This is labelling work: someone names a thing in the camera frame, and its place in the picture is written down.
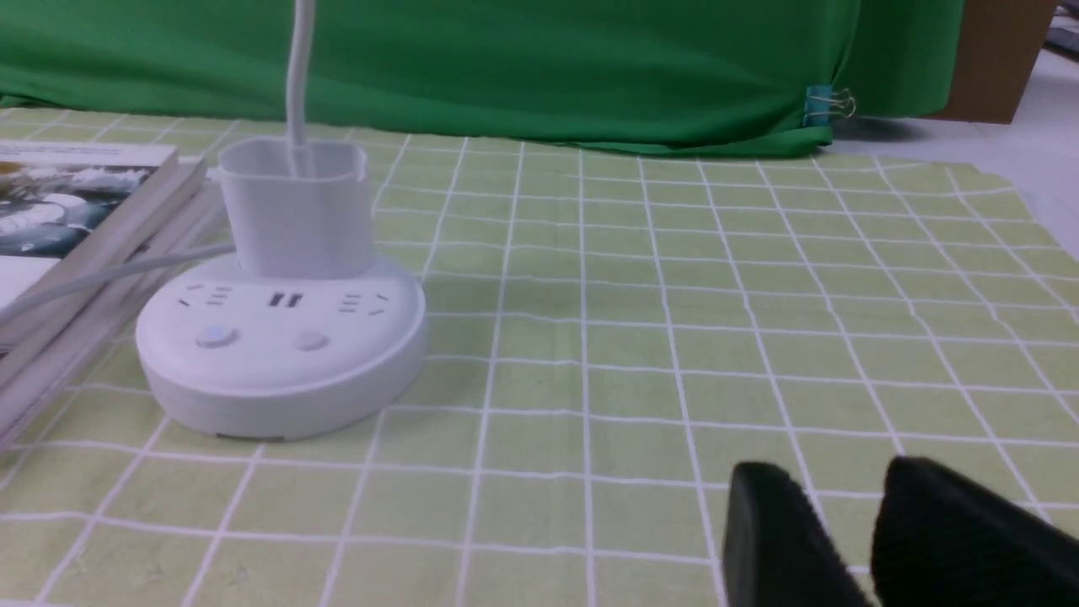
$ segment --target grid pattern tablecloth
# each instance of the grid pattern tablecloth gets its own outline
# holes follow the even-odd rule
[[[0,138],[211,157],[279,132],[0,111]],[[804,484],[862,581],[896,453],[1079,532],[1079,264],[1005,180],[314,135],[365,146],[381,249],[424,281],[418,384],[330,437],[219,441],[118,336],[0,456],[0,599],[724,605],[745,459]]]

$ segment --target black object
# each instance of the black object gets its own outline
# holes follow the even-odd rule
[[[1050,27],[1046,35],[1046,46],[1073,59],[1079,59],[1079,0],[1062,0],[1058,16],[1070,17],[1070,26]]]
[[[1079,606],[1079,541],[927,458],[889,465],[871,568],[886,607]]]
[[[738,464],[728,501],[723,577],[730,607],[870,605],[782,468]]]
[[[802,487],[738,464],[723,571],[730,607],[865,607]],[[873,530],[884,607],[1079,607],[1079,541],[939,463],[897,456]]]

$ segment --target white power socket tower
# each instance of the white power socket tower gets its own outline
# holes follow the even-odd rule
[[[150,389],[217,437],[295,440],[388,405],[427,349],[416,278],[374,247],[364,151],[308,141],[313,0],[296,0],[287,137],[226,148],[218,174],[236,251],[165,284],[138,317]]]

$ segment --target stack of books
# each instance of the stack of books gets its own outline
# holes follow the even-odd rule
[[[170,146],[0,140],[0,308],[190,246],[222,207],[206,179],[202,158]],[[0,327],[0,449],[166,271],[60,296]]]

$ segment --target white cable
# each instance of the white cable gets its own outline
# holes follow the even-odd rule
[[[42,306],[44,303],[47,303],[53,299],[64,296],[65,294],[70,294],[85,288],[92,288],[114,279],[129,276],[132,274],[159,270],[169,265],[187,263],[189,261],[199,261],[200,259],[224,254],[226,252],[232,252],[233,250],[235,250],[235,246],[231,244],[203,246],[191,250],[185,250],[183,252],[161,254],[158,257],[150,257],[149,259],[139,259],[138,261],[131,261],[107,270],[101,270],[100,272],[80,276],[59,286],[42,290],[41,292],[35,292],[29,296],[16,299],[10,303],[9,306],[0,308],[0,328],[3,328],[9,322],[13,321],[16,317],[26,314],[38,306]]]
[[[296,0],[292,22],[292,52],[288,59],[288,84],[285,89],[285,114],[288,128],[289,168],[292,177],[315,175],[311,148],[308,147],[306,93],[311,64],[311,40],[315,29],[315,0]]]

